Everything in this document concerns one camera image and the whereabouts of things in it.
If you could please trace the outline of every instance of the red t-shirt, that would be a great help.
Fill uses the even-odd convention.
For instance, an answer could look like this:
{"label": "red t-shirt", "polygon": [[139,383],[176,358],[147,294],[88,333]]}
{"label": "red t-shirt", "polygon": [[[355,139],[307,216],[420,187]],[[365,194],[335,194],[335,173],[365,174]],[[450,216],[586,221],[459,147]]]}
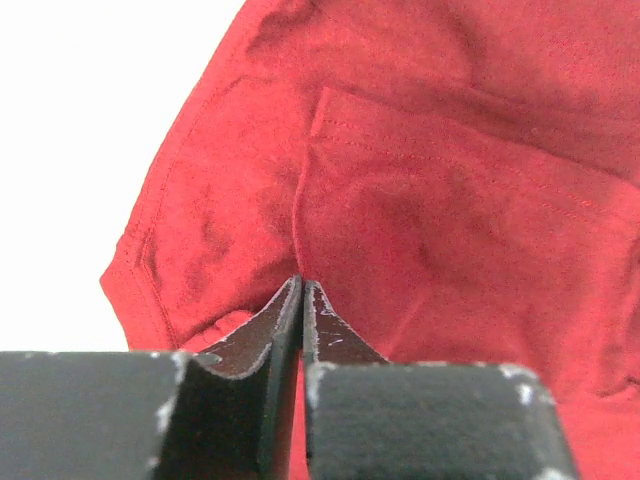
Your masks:
{"label": "red t-shirt", "polygon": [[129,345],[301,273],[391,360],[533,368],[584,478],[640,478],[639,45],[636,0],[249,0],[102,277]]}

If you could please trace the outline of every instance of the shirt pocket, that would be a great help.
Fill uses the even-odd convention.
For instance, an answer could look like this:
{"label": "shirt pocket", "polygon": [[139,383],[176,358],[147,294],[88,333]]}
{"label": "shirt pocket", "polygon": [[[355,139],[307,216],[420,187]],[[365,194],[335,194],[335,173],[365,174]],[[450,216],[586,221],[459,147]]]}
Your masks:
{"label": "shirt pocket", "polygon": [[300,268],[395,361],[516,362],[557,396],[623,388],[640,192],[595,168],[325,88]]}

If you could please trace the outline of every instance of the pocket seam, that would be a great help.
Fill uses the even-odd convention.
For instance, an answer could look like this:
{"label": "pocket seam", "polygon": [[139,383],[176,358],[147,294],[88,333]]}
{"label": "pocket seam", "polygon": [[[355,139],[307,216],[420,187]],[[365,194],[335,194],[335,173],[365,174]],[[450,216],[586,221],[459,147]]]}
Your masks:
{"label": "pocket seam", "polygon": [[[389,150],[384,150],[384,151],[383,150],[378,150],[378,149],[376,149],[374,147],[371,147],[370,145],[367,145],[367,144],[362,143],[362,142],[348,141],[348,140],[344,140],[344,139],[341,139],[339,137],[332,136],[332,135],[318,135],[315,138],[316,139],[331,140],[331,141],[342,143],[342,144],[345,144],[345,145],[361,148],[361,149],[367,150],[369,152],[384,154],[384,155],[387,155],[387,156],[390,156],[390,157],[395,156],[395,157],[399,157],[399,158],[412,158],[412,159],[418,159],[418,160],[427,160],[428,159],[428,157],[423,157],[423,156],[420,156],[420,155],[414,155],[414,154],[410,154],[410,153],[395,153],[395,152],[391,152]],[[459,165],[459,162],[456,162],[455,160],[447,159],[447,158],[444,158],[444,157],[438,157],[438,158],[440,160],[448,163],[448,164]],[[471,167],[469,165],[465,165],[465,167],[468,167],[470,170],[473,170],[473,172],[476,175],[478,175],[479,177],[481,177],[482,179],[484,179],[486,181],[489,181],[489,182],[492,182],[492,183],[499,183],[500,185],[503,185],[503,186],[507,187],[509,190],[520,191],[520,189],[516,185],[514,185],[512,183],[509,183],[509,182],[506,182],[504,180],[497,179],[497,178],[495,178],[495,179],[494,178],[490,178],[487,175],[485,175],[484,173],[478,172],[477,169],[475,169],[474,167]],[[524,175],[524,174],[522,174],[522,172],[520,172],[517,169],[513,169],[513,171],[517,172],[521,176]],[[529,179],[526,179],[526,181],[528,181],[539,194],[543,190],[543,188],[541,188],[540,185],[537,185],[536,183],[530,181]],[[562,195],[562,196],[564,196],[566,198],[573,199],[574,201],[576,201],[578,199],[578,197],[567,196],[565,192],[556,191],[556,193],[558,193],[559,195]],[[560,213],[560,214],[566,216],[567,218],[571,218],[572,220],[578,220],[578,221],[580,221],[582,223],[589,224],[589,225],[597,228],[598,230],[609,231],[609,232],[614,230],[612,227],[604,226],[604,225],[596,222],[594,219],[589,218],[588,216],[586,216],[584,214],[570,212],[570,211],[568,211],[566,209],[563,209],[563,208],[558,207],[556,205],[552,205],[551,203],[545,202],[544,199],[542,199],[542,198],[538,198],[538,200],[542,200],[542,203],[540,203],[540,206],[542,206],[543,208],[547,208],[547,209],[550,209],[552,211],[555,211],[556,213]],[[617,215],[617,214],[615,214],[613,212],[609,212],[609,211],[605,210],[605,211],[603,211],[601,213],[606,213],[607,215],[610,215],[611,217],[620,220],[621,222],[623,222],[625,224],[625,226],[628,226],[628,227],[640,227],[640,224],[634,223],[634,222],[632,222],[630,220],[627,220],[627,219],[624,219],[624,218],[620,217],[619,215]]]}
{"label": "pocket seam", "polygon": [[[359,125],[353,124],[353,123],[339,122],[339,121],[332,120],[332,119],[325,119],[324,122],[332,124],[332,125],[336,125],[336,126],[339,126],[339,127],[344,127],[344,128],[350,129],[350,130],[357,130],[357,131],[363,132],[365,135],[369,135],[369,133],[366,131],[365,128],[363,128],[363,127],[361,127]],[[399,137],[392,137],[390,135],[377,135],[377,138],[386,139],[386,140],[397,140]],[[396,155],[393,152],[385,152],[385,153],[389,153],[390,155]],[[411,154],[405,154],[404,156],[407,156],[408,158],[421,158],[419,156],[412,156]],[[581,170],[586,171],[587,173],[590,173],[589,172],[590,169],[588,167],[582,165],[582,164],[575,163],[575,165],[573,165],[573,166],[576,167],[576,168],[580,168]],[[510,171],[512,173],[517,174],[523,180],[527,181],[528,183],[530,183],[534,187],[538,188],[539,190],[550,189],[553,192],[555,192],[555,193],[557,193],[559,195],[562,195],[562,196],[564,196],[564,197],[566,197],[566,198],[568,198],[570,200],[576,201],[580,205],[582,205],[582,206],[584,206],[586,208],[595,210],[598,213],[601,213],[603,215],[612,216],[612,217],[614,217],[614,218],[616,218],[616,219],[618,219],[618,220],[620,220],[620,221],[622,221],[624,223],[629,224],[630,226],[640,226],[639,223],[634,223],[632,221],[629,221],[629,220],[621,217],[620,215],[618,215],[616,212],[614,212],[612,210],[609,210],[609,209],[603,207],[602,205],[600,205],[600,204],[598,204],[596,202],[592,202],[590,200],[586,200],[586,199],[581,198],[581,197],[579,197],[577,195],[574,195],[574,194],[572,194],[570,192],[562,191],[562,190],[560,190],[558,188],[551,187],[550,185],[545,185],[545,184],[538,183],[535,180],[532,180],[532,179],[528,178],[526,176],[526,174],[524,172],[522,172],[522,170],[520,170],[518,168],[509,166],[509,165],[503,165],[503,166],[501,166],[501,168],[504,168],[507,171]]]}

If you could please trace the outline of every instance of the red stitching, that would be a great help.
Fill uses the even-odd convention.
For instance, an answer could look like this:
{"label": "red stitching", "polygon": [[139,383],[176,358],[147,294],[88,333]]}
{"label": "red stitching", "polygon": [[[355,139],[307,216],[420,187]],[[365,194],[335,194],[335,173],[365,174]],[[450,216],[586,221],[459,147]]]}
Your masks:
{"label": "red stitching", "polygon": [[[212,102],[213,98],[212,96],[209,96],[206,100],[204,100],[202,102],[202,106],[200,108],[200,110],[198,110],[197,114],[194,116],[193,121],[191,122],[191,125],[189,126],[189,129],[186,133],[186,135],[184,135],[184,137],[182,138],[182,141],[176,146],[174,152],[173,152],[173,156],[170,157],[170,163],[168,165],[168,168],[166,170],[166,173],[164,175],[164,178],[162,179],[162,185],[160,186],[160,190],[158,192],[158,206],[157,209],[155,211],[155,215],[153,216],[152,220],[151,220],[151,224],[149,225],[149,228],[147,229],[146,234],[142,237],[142,250],[141,250],[141,258],[140,258],[140,263],[142,265],[142,271],[144,272],[145,276],[146,276],[146,280],[147,280],[147,284],[149,285],[149,287],[151,288],[151,292],[158,304],[158,306],[160,307],[160,313],[162,315],[162,321],[164,323],[164,325],[167,328],[167,331],[169,332],[169,342],[171,344],[171,348],[176,348],[178,346],[178,337],[176,335],[175,329],[173,328],[173,324],[171,323],[170,319],[169,319],[169,315],[167,313],[167,309],[164,306],[164,303],[162,302],[162,300],[160,299],[160,293],[158,292],[158,290],[156,289],[155,283],[153,282],[153,277],[151,275],[151,273],[149,272],[148,269],[148,265],[146,262],[146,257],[148,254],[148,249],[149,249],[149,238],[151,236],[151,234],[155,231],[157,222],[158,222],[158,218],[160,217],[160,211],[162,210],[162,205],[164,203],[164,199],[165,199],[165,193],[166,193],[166,189],[167,189],[167,184],[169,182],[169,177],[171,176],[171,172],[173,171],[173,167],[175,166],[176,162],[178,161],[178,157],[180,155],[180,152],[182,151],[182,149],[184,148],[184,145],[187,143],[187,140],[189,140],[191,138],[191,134],[193,133],[194,128],[200,123],[200,120],[202,119],[202,115],[204,115],[207,107],[209,106],[209,104]],[[174,122],[174,124],[177,124],[180,120],[180,115],[183,112],[180,112],[180,114],[178,114],[178,118],[176,118],[176,121]],[[160,158],[155,158],[151,169],[149,171],[149,179],[153,178],[155,175],[159,175],[161,173],[161,170],[158,171],[156,173],[156,171],[160,168],[161,166],[161,162],[160,162]],[[148,198],[149,195],[151,194],[151,187],[152,184],[149,182],[147,185],[145,185],[142,195],[140,197],[139,200],[139,205],[140,205],[140,213],[138,215],[138,219],[135,223],[135,225],[133,226],[133,229],[131,230],[131,235],[130,235],[130,240],[129,242],[125,243],[125,253],[127,254],[127,256],[130,255],[130,251],[131,251],[131,246],[133,245],[133,242],[135,241],[135,237],[138,236],[139,233],[139,228],[140,228],[140,224],[142,223],[143,219],[145,218],[145,213],[146,213],[146,208],[148,206]],[[134,276],[134,278],[136,278],[136,272],[135,269],[133,268],[132,265],[129,266],[129,269],[131,270],[132,275]],[[144,302],[147,305],[147,309],[149,312],[151,312],[151,307],[149,305],[149,302],[147,301],[147,297],[144,294],[144,292],[142,291],[142,287],[138,284],[138,282],[136,281],[137,287],[138,287],[138,291],[140,292],[140,294],[142,295],[142,297],[144,298]],[[153,324],[153,328],[156,332],[156,334],[158,335],[158,337],[160,337],[160,330],[158,329],[158,325],[157,322],[155,321],[155,319],[153,317],[151,317],[151,323]]]}
{"label": "red stitching", "polygon": [[[142,287],[140,286],[140,283],[138,282],[138,277],[136,275],[135,269],[133,268],[133,265],[129,265],[129,270],[131,271],[131,275],[133,276],[133,282],[136,284],[136,287],[138,287],[138,292],[140,292],[140,295],[142,296],[142,299],[143,299],[145,305],[147,306],[147,311],[151,312],[151,305],[149,305],[149,302],[147,301],[147,296],[142,291]],[[160,335],[160,329],[158,328],[158,322],[155,322],[152,319],[151,320],[151,325],[153,325],[153,330],[156,332],[157,338],[162,338],[162,336]]]}
{"label": "red stitching", "polygon": [[[246,12],[246,16],[249,17],[249,12],[252,11],[251,10],[251,3],[247,2],[238,12],[238,15],[236,16],[236,20],[234,20],[234,24],[237,21],[237,19]],[[259,4],[261,6],[261,9],[266,12],[268,8],[271,7],[271,4],[269,2],[265,2],[264,4]],[[258,6],[256,5],[255,10],[253,10],[254,13],[256,13],[256,15],[253,17],[254,19],[258,19],[258,21],[261,21],[263,18],[263,15],[258,15],[258,13],[263,13],[262,11],[258,12]],[[226,53],[225,54],[214,54],[214,56],[211,58],[211,60],[209,61],[209,63],[207,64],[207,68],[206,70],[208,71],[210,68],[214,67],[214,62],[215,59],[218,58],[218,63],[222,63],[222,61],[229,61],[231,60],[234,55],[235,52],[237,50],[237,48],[230,48],[231,44],[233,42],[234,46],[237,47],[238,45],[241,45],[242,42],[245,41],[245,39],[249,36],[250,32],[252,31],[251,28],[245,28],[242,32],[240,30],[234,30],[233,28],[230,28],[230,31],[227,32],[226,37],[222,40],[221,42],[221,47],[223,46],[223,44],[227,47],[226,49]],[[196,86],[193,88],[192,93],[189,95],[189,98],[187,98],[187,102],[193,102],[194,101],[194,95],[196,92],[198,92],[200,89],[204,89],[205,84],[204,84],[204,78],[205,78],[205,73],[203,73],[200,77],[200,79],[198,80]],[[148,245],[149,245],[149,236],[151,235],[151,233],[155,230],[156,227],[156,223],[157,223],[157,219],[160,215],[160,210],[162,208],[162,204],[164,201],[164,194],[165,194],[165,189],[166,189],[166,185],[169,179],[169,176],[171,174],[171,171],[173,169],[173,166],[175,165],[177,159],[178,159],[178,155],[179,153],[182,151],[182,148],[184,147],[185,143],[187,142],[187,140],[191,137],[191,134],[193,133],[194,128],[200,123],[202,116],[204,115],[204,113],[206,112],[207,108],[209,107],[209,105],[214,101],[214,96],[216,96],[219,92],[218,90],[220,89],[220,82],[216,81],[216,79],[214,78],[211,81],[211,85],[208,85],[210,87],[210,91],[208,96],[206,97],[205,100],[202,101],[202,106],[200,107],[200,109],[198,110],[198,112],[195,114],[193,121],[189,127],[189,130],[186,132],[186,134],[184,135],[183,141],[179,143],[176,151],[174,152],[174,156],[171,159],[171,163],[169,164],[169,168],[167,170],[167,173],[164,177],[161,189],[160,189],[160,199],[159,199],[159,203],[158,203],[158,208],[156,210],[156,214],[155,217],[152,220],[152,223],[149,227],[149,229],[147,230],[146,235],[142,238],[142,269],[145,271],[146,275],[147,275],[147,280],[149,281],[149,286],[151,287],[151,290],[154,293],[154,296],[156,297],[156,300],[158,302],[158,305],[160,306],[161,309],[161,313],[163,315],[162,320],[164,321],[165,325],[167,325],[167,329],[169,331],[169,336],[170,336],[170,342],[172,343],[172,347],[176,348],[177,345],[177,335],[175,333],[175,330],[173,328],[173,324],[171,323],[171,321],[169,320],[166,308],[164,307],[164,304],[160,301],[160,294],[158,293],[158,291],[156,290],[156,286],[155,283],[153,283],[151,281],[151,274],[149,273],[148,269],[147,269],[147,264],[145,263],[145,257],[147,255],[147,249],[148,249]],[[181,111],[178,113],[178,117],[176,118],[176,120],[174,121],[171,130],[174,130],[175,126],[179,124],[180,122],[180,117],[184,114],[184,107],[183,109],[181,109]],[[151,176],[154,176],[156,173],[155,171],[151,171],[151,170],[155,170],[156,167],[159,167],[159,165],[157,163],[155,163],[155,165],[152,163],[151,169],[149,171],[149,178],[151,178]],[[140,215],[136,221],[136,224],[133,227],[133,230],[131,231],[131,236],[130,236],[130,242],[126,242],[124,243],[124,249],[123,251],[125,252],[125,254],[127,256],[129,256],[130,253],[130,249],[131,249],[131,245],[133,245],[134,239],[135,237],[138,235],[138,228],[140,226],[140,223],[142,223],[143,218],[144,218],[144,214],[146,213],[145,208],[147,207],[147,197],[149,195],[151,195],[152,192],[150,192],[150,188],[151,188],[151,184],[149,184],[149,190],[146,191],[144,193],[144,196],[141,196],[140,198]],[[133,266],[129,266],[129,269],[131,270],[131,273],[134,275],[134,278],[136,278],[135,276],[135,271]],[[144,293],[142,292],[142,289],[140,287],[140,285],[138,285],[138,290],[140,291],[140,293],[142,294],[145,303],[147,304],[147,309],[149,310],[149,312],[151,311],[151,309],[149,308],[149,303],[147,302],[147,298],[144,295]],[[157,322],[152,318],[151,321],[153,322],[154,328],[156,329],[156,332],[158,332],[158,327],[157,327]]]}
{"label": "red stitching", "polygon": [[[340,126],[340,127],[349,128],[351,130],[359,130],[359,131],[367,133],[363,127],[361,127],[359,125],[356,125],[356,124],[353,124],[353,123],[338,122],[338,121],[331,120],[331,119],[325,119],[325,122],[333,124],[333,125],[337,125],[337,126]],[[376,137],[377,138],[383,138],[383,139],[386,139],[386,140],[397,140],[399,136],[392,137],[392,136],[389,136],[389,135],[376,134]],[[402,154],[401,156],[406,156],[407,158],[420,158],[420,157],[412,157],[410,154]],[[576,166],[581,168],[582,170],[585,170],[585,167],[583,165],[577,164]],[[501,168],[504,168],[505,170],[508,170],[508,171],[510,171],[512,173],[516,173],[518,176],[521,176],[521,177],[524,176],[524,173],[521,170],[518,170],[517,168],[514,168],[512,166],[501,165]],[[580,205],[582,205],[584,207],[592,208],[592,209],[598,211],[599,213],[601,213],[603,215],[609,215],[609,216],[617,218],[617,219],[619,219],[619,220],[621,220],[621,221],[623,221],[625,223],[630,223],[628,220],[620,217],[616,212],[607,210],[607,209],[603,208],[601,205],[598,205],[598,204],[596,204],[594,202],[591,202],[589,200],[585,200],[584,198],[578,197],[577,195],[574,195],[572,193],[564,192],[564,191],[561,191],[561,190],[559,190],[557,188],[553,188],[548,184],[545,185],[545,184],[538,183],[538,182],[536,182],[534,180],[531,180],[528,177],[526,178],[526,180],[528,182],[530,182],[531,184],[535,185],[536,187],[540,188],[540,189],[546,189],[546,188],[553,189],[559,195],[563,195],[563,196],[565,196],[567,198],[570,198],[571,200],[574,200],[574,201],[578,202]]]}
{"label": "red stitching", "polygon": [[[333,137],[333,136],[330,136],[330,135],[325,135],[325,136],[316,137],[316,138],[326,138],[328,140],[333,140],[333,141],[338,142],[338,143],[351,145],[351,146],[354,146],[354,147],[362,148],[364,150],[368,150],[370,152],[382,153],[382,154],[389,155],[389,156],[396,156],[396,157],[400,157],[400,158],[411,158],[411,159],[416,159],[416,160],[426,160],[426,157],[421,157],[421,156],[418,156],[418,155],[407,154],[407,153],[396,153],[396,152],[391,152],[390,150],[377,150],[377,149],[375,149],[375,148],[373,148],[373,147],[371,147],[371,146],[369,146],[367,144],[364,144],[364,143],[347,141],[347,140],[343,140],[341,138]],[[458,165],[458,163],[455,162],[454,160],[443,158],[443,157],[438,157],[438,158],[440,160],[444,161],[444,162],[449,163],[449,164]],[[509,188],[511,190],[514,190],[514,191],[519,191],[520,190],[517,186],[513,185],[512,183],[508,183],[508,182],[505,182],[504,180],[500,180],[500,179],[489,178],[486,175],[484,175],[484,174],[482,174],[482,173],[480,173],[478,171],[474,171],[474,172],[478,176],[480,176],[482,179],[484,179],[485,181],[499,183],[499,184],[501,184],[501,185],[503,185],[503,186],[505,186],[505,187],[507,187],[507,188]],[[561,213],[562,215],[564,215],[564,216],[566,216],[568,218],[571,218],[572,220],[577,220],[577,221],[580,221],[580,222],[585,223],[585,224],[590,224],[590,225],[595,226],[596,228],[599,228],[599,229],[606,229],[602,225],[594,222],[590,218],[584,217],[583,215],[579,215],[579,214],[576,214],[576,213],[573,213],[573,212],[569,212],[569,211],[567,211],[567,210],[565,210],[563,208],[557,207],[555,205],[551,205],[551,204],[546,203],[546,202],[543,202],[540,205],[542,207],[544,207],[544,208],[549,208],[549,209],[551,209],[551,210],[553,210],[553,211],[555,211],[557,213]]]}

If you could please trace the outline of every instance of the stitching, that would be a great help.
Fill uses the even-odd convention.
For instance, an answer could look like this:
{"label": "stitching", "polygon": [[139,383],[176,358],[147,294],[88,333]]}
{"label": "stitching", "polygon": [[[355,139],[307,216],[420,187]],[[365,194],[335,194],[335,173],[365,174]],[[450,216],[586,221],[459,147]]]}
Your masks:
{"label": "stitching", "polygon": [[[238,14],[236,15],[236,19],[233,20],[232,25],[229,27],[230,31],[232,30],[233,24],[236,22],[237,18],[240,16],[240,14],[243,13],[243,11],[246,11],[247,15],[249,15],[248,12],[251,11],[250,10],[251,6],[249,5],[249,2],[247,2],[242,7],[240,12],[238,12]],[[256,9],[255,9],[256,13],[259,10],[259,8],[258,8],[259,6],[262,7],[264,10],[266,10],[267,7],[269,6],[269,4],[268,3],[264,3],[264,4],[256,5]],[[242,42],[246,39],[246,37],[249,35],[250,31],[251,31],[250,29],[247,29],[242,34],[238,35],[237,37],[234,37],[233,38],[233,40],[234,40],[233,47],[237,48],[239,45],[241,45]],[[220,42],[220,45],[219,45],[218,48],[222,47],[223,43],[225,43],[225,39],[224,38]],[[235,55],[235,48],[232,48],[231,45],[229,45],[228,51],[230,52],[228,54],[229,58],[227,58],[226,60],[232,59],[234,57],[234,55]],[[192,96],[194,95],[194,93],[196,91],[198,91],[198,89],[204,88],[204,85],[203,85],[204,75],[206,74],[206,72],[208,70],[210,70],[214,66],[213,62],[214,62],[215,57],[216,57],[216,54],[214,53],[213,57],[211,58],[211,60],[207,64],[207,66],[205,67],[205,73],[202,74],[201,78],[198,80],[197,84],[193,88],[192,93],[189,95],[189,98],[187,98],[187,102],[193,101],[193,97]],[[158,203],[158,207],[156,209],[155,216],[154,216],[154,218],[153,218],[153,220],[151,222],[151,225],[149,226],[149,229],[148,229],[146,235],[144,235],[143,238],[142,238],[142,252],[141,252],[141,254],[142,254],[142,256],[141,256],[142,270],[146,274],[147,282],[148,282],[148,284],[149,284],[149,286],[151,288],[151,291],[153,292],[153,295],[154,295],[154,297],[156,299],[156,302],[158,303],[158,306],[160,307],[160,312],[162,314],[162,321],[167,326],[167,330],[169,332],[169,337],[170,337],[169,341],[171,343],[171,348],[176,348],[178,346],[177,345],[177,335],[176,335],[175,329],[173,327],[173,324],[169,320],[169,316],[167,314],[167,310],[166,310],[164,304],[160,300],[160,294],[158,293],[158,291],[157,291],[157,289],[155,287],[155,284],[152,281],[151,274],[150,274],[150,272],[149,272],[149,270],[147,268],[147,264],[145,263],[144,260],[145,260],[145,257],[147,255],[147,251],[148,251],[148,247],[149,247],[149,237],[150,237],[151,233],[155,230],[155,227],[156,227],[156,224],[157,224],[157,221],[158,221],[158,217],[160,216],[160,210],[162,209],[162,205],[163,205],[163,202],[164,202],[165,193],[166,193],[166,187],[167,187],[167,183],[168,183],[168,180],[169,180],[169,176],[171,175],[171,171],[173,170],[173,167],[174,167],[174,165],[175,165],[175,163],[176,163],[176,161],[178,159],[178,156],[179,156],[180,152],[182,151],[182,148],[186,144],[187,140],[189,138],[191,138],[191,134],[193,133],[194,128],[196,127],[196,125],[198,125],[198,123],[200,122],[200,120],[202,118],[202,115],[207,110],[209,105],[212,103],[213,97],[216,96],[219,93],[218,92],[219,85],[217,85],[217,83],[219,83],[219,82],[216,82],[215,80],[212,81],[212,83],[210,85],[211,91],[209,93],[209,96],[205,100],[202,101],[200,109],[198,110],[198,112],[195,114],[195,116],[193,118],[193,122],[189,126],[189,129],[187,130],[187,132],[184,134],[184,138],[183,138],[182,142],[180,142],[178,144],[177,148],[176,148],[176,151],[175,151],[175,153],[173,155],[173,158],[171,159],[171,163],[169,164],[169,167],[167,169],[167,172],[166,172],[166,174],[164,176],[164,179],[163,179],[163,182],[162,182],[162,186],[160,188],[159,203]],[[180,117],[183,114],[184,114],[184,110],[181,110],[179,112],[179,114],[178,114],[178,117],[174,121],[173,126],[171,127],[171,130],[173,130],[180,123]],[[155,175],[155,170],[157,168],[159,168],[159,163],[158,162],[155,163],[155,168],[154,168],[153,165],[154,164],[152,164],[152,167],[151,167],[151,169],[153,171],[151,171],[151,170],[149,171],[149,175],[148,175],[149,179],[151,179]],[[138,216],[138,220],[136,221],[136,223],[135,223],[135,225],[134,225],[134,227],[133,227],[133,229],[131,231],[130,241],[124,244],[123,251],[127,256],[130,255],[131,246],[133,245],[133,242],[134,242],[135,238],[138,236],[138,228],[139,228],[140,224],[142,223],[142,221],[143,221],[143,219],[145,217],[145,215],[144,215],[146,213],[145,207],[147,205],[148,196],[150,194],[151,186],[152,185],[149,182],[148,188],[145,189],[145,191],[143,193],[143,196],[140,198],[140,207],[141,208],[140,208],[140,214]],[[134,266],[130,264],[129,265],[129,270],[131,271],[131,274],[133,275],[134,279],[136,279],[136,284],[138,286],[138,291],[140,292],[140,294],[144,298],[144,302],[147,305],[147,310],[150,312],[151,308],[150,308],[150,305],[149,305],[149,303],[147,301],[147,297],[145,296],[144,292],[142,291],[142,288],[140,287],[140,285],[137,283],[137,276],[136,276],[136,272],[135,272]],[[160,337],[157,322],[153,318],[153,316],[150,316],[150,317],[151,317],[151,322],[153,323],[154,329],[155,329],[156,333],[158,334],[158,337]]]}
{"label": "stitching", "polygon": [[[352,124],[352,123],[337,122],[335,120],[329,120],[329,119],[327,119],[325,121],[326,121],[326,123],[330,123],[330,124],[337,125],[337,126],[340,126],[340,127],[349,128],[351,130],[358,130],[358,131],[364,132],[365,134],[368,133],[368,132],[366,132],[366,130],[363,127],[361,127],[359,125]],[[392,136],[389,136],[389,135],[376,135],[376,137],[377,138],[386,139],[386,140],[397,140],[398,139],[398,137],[392,137]],[[587,170],[587,168],[585,166],[583,166],[583,165],[581,165],[579,163],[577,163],[576,166],[581,168],[582,170],[585,170],[585,171],[588,172],[588,170]],[[562,191],[562,190],[560,190],[558,188],[554,188],[549,184],[543,184],[543,183],[539,183],[539,182],[537,182],[535,180],[532,180],[531,178],[527,177],[524,174],[524,172],[522,172],[522,170],[519,170],[519,169],[517,169],[515,167],[512,167],[510,165],[501,165],[500,168],[503,168],[504,170],[507,170],[507,171],[509,171],[511,173],[517,174],[519,177],[524,178],[529,183],[531,183],[532,185],[538,187],[541,190],[544,190],[544,189],[553,190],[555,193],[557,193],[559,195],[563,195],[563,196],[565,196],[565,197],[567,197],[567,198],[569,198],[571,200],[574,200],[574,201],[578,202],[580,205],[582,205],[582,206],[584,206],[586,208],[591,208],[591,209],[596,210],[597,212],[599,212],[599,213],[601,213],[603,215],[608,215],[608,216],[617,218],[618,220],[621,220],[621,221],[623,221],[625,223],[630,223],[632,225],[635,225],[635,223],[630,222],[629,220],[621,217],[616,212],[608,210],[608,209],[602,207],[601,205],[599,205],[599,204],[597,204],[595,202],[592,202],[592,201],[589,201],[589,200],[585,200],[584,198],[579,197],[577,195],[574,195],[574,194],[572,194],[570,192],[566,192],[566,191]]]}
{"label": "stitching", "polygon": [[[318,12],[320,12],[324,17],[326,17],[329,21],[335,23],[336,25],[338,25],[339,27],[344,28],[345,30],[349,31],[350,33],[352,33],[353,35],[355,35],[356,37],[360,38],[361,40],[364,40],[365,42],[372,44],[372,46],[375,48],[376,44],[379,43],[377,42],[374,38],[371,38],[369,35],[365,35],[359,31],[357,31],[356,28],[354,28],[353,26],[353,22],[345,22],[343,23],[341,20],[337,20],[336,18],[332,17],[331,15],[329,15],[324,8],[320,7],[318,5],[318,0],[308,0],[317,10]],[[411,57],[409,56],[404,56],[402,58],[399,58],[398,60],[406,60],[407,62],[411,62],[415,64],[415,61],[413,59],[411,59]],[[449,84],[455,86],[455,87],[462,87],[466,90],[470,90],[472,92],[476,92],[478,94],[493,98],[493,99],[497,99],[500,100],[502,102],[505,102],[509,105],[522,105],[522,103],[514,101],[512,99],[510,99],[509,97],[506,96],[500,96],[497,95],[495,93],[492,93],[490,91],[485,91],[482,90],[480,88],[477,87],[473,87],[470,85],[467,85],[459,80],[456,80],[454,78],[449,78],[444,76],[444,74],[442,74],[441,72],[435,71],[432,68],[429,68],[429,71],[434,73],[435,75],[437,75],[439,78],[443,79],[444,81],[448,82]],[[614,123],[616,125],[625,125],[625,126],[629,126],[629,125],[633,125],[635,126],[639,126],[640,122],[638,121],[634,121],[634,120],[620,120],[618,118],[615,117],[607,117],[607,116],[601,116],[601,115],[585,115],[584,113],[580,113],[577,112],[575,110],[571,110],[571,109],[562,109],[562,108],[552,108],[552,107],[544,107],[544,109],[542,110],[543,112],[551,112],[553,114],[561,114],[561,115],[568,115],[568,116],[572,116],[574,118],[580,118],[580,119],[589,119],[589,120],[597,120],[597,121],[604,121],[604,122],[610,122],[610,123]]]}
{"label": "stitching", "polygon": [[[385,154],[385,155],[388,155],[388,156],[391,156],[391,157],[395,156],[395,157],[399,157],[399,158],[411,158],[411,159],[416,159],[416,160],[427,160],[427,157],[421,157],[421,156],[413,155],[413,154],[395,153],[395,152],[391,152],[389,150],[377,150],[377,149],[375,149],[373,147],[370,147],[369,145],[366,145],[364,143],[342,140],[342,139],[340,139],[338,137],[333,137],[333,136],[330,136],[330,135],[323,135],[323,136],[319,136],[317,138],[326,138],[328,140],[333,140],[333,141],[338,142],[338,143],[351,145],[351,146],[358,147],[358,148],[361,148],[361,149],[364,149],[364,150],[368,150],[368,151],[374,152],[374,153],[382,153],[382,154]],[[442,160],[442,161],[444,161],[446,163],[452,164],[452,165],[458,165],[457,162],[455,162],[454,160],[451,160],[451,159],[442,158],[442,157],[438,157],[438,159]],[[480,173],[480,172],[478,172],[476,170],[474,170],[474,173],[477,174],[479,177],[483,178],[485,181],[489,181],[489,182],[492,182],[492,183],[499,183],[499,184],[509,188],[510,190],[520,191],[520,189],[516,185],[514,185],[512,183],[505,182],[504,180],[498,180],[498,179],[494,179],[494,178],[489,178],[485,174]],[[561,213],[562,215],[564,215],[564,216],[566,216],[568,218],[571,218],[572,220],[577,220],[577,221],[580,221],[580,222],[582,222],[584,224],[589,224],[589,225],[594,226],[594,227],[596,227],[598,229],[609,230],[605,226],[603,226],[603,225],[601,225],[599,223],[596,223],[593,219],[587,218],[587,217],[585,217],[583,215],[579,215],[579,214],[576,214],[576,213],[573,213],[573,212],[569,212],[569,211],[567,211],[567,210],[565,210],[563,208],[560,208],[560,207],[555,206],[555,205],[551,205],[551,204],[549,204],[547,202],[542,202],[540,205],[542,207],[544,207],[544,208],[551,209],[551,210],[553,210],[553,211],[555,211],[557,213]]]}

